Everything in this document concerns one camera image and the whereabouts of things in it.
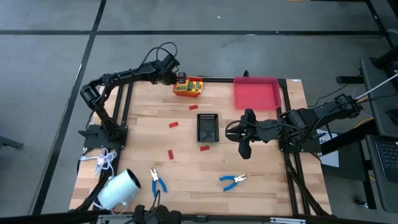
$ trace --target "wooden tabletop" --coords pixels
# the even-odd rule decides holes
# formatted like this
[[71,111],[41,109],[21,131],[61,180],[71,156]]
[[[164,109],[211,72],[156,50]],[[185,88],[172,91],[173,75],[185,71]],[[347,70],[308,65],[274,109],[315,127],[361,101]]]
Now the wooden tabletop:
[[[305,108],[307,104],[301,81],[287,80],[287,86],[292,109]],[[110,113],[116,94],[117,88],[105,105]],[[152,205],[154,196],[150,168],[155,167],[168,190],[167,193],[162,192],[161,204],[169,210],[207,215],[292,215],[285,164],[278,142],[250,143],[252,156],[244,160],[238,153],[238,143],[225,138],[226,125],[244,114],[244,110],[234,108],[233,101],[232,83],[206,82],[198,98],[175,96],[172,86],[134,83],[127,121],[129,133],[126,147],[118,155],[118,174],[131,169],[142,188],[129,203],[128,212],[133,212],[138,204],[146,208]],[[198,109],[190,111],[190,105],[198,105]],[[198,113],[218,113],[219,142],[197,142]],[[255,114],[259,121],[276,119],[276,111],[255,111]],[[169,128],[169,124],[175,121],[178,126]],[[199,147],[206,145],[210,146],[210,150],[201,152]],[[173,150],[173,160],[169,159],[169,149]],[[97,156],[99,150],[94,149],[88,156]],[[323,209],[330,213],[320,162],[310,154],[300,155],[307,188]],[[98,183],[94,171],[95,161],[80,164],[70,208],[79,206]],[[223,187],[231,182],[221,182],[218,178],[241,174],[248,175],[247,179],[239,182],[234,189],[223,192]],[[297,186],[295,189],[299,211],[303,212],[299,189]],[[117,207],[115,212],[122,209],[122,206]]]

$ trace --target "red tray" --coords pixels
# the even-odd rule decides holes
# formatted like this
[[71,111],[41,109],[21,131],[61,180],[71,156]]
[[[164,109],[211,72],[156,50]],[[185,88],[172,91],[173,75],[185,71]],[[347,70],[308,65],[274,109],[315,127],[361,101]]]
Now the red tray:
[[278,79],[274,77],[235,77],[236,109],[276,110],[282,104]]

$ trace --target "small red block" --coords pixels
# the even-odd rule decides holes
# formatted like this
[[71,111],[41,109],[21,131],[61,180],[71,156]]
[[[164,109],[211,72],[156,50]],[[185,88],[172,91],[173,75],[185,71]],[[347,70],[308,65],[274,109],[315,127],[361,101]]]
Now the small red block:
[[176,127],[176,126],[178,126],[178,122],[173,122],[173,123],[169,124],[169,128]]
[[190,109],[190,110],[198,109],[198,105],[189,106],[189,109]]
[[169,159],[170,159],[170,160],[174,159],[173,151],[172,151],[172,150],[169,150],[169,151],[167,151],[167,152],[169,153]]
[[202,151],[209,150],[209,149],[210,149],[210,146],[202,146],[200,148],[200,151],[202,152]]

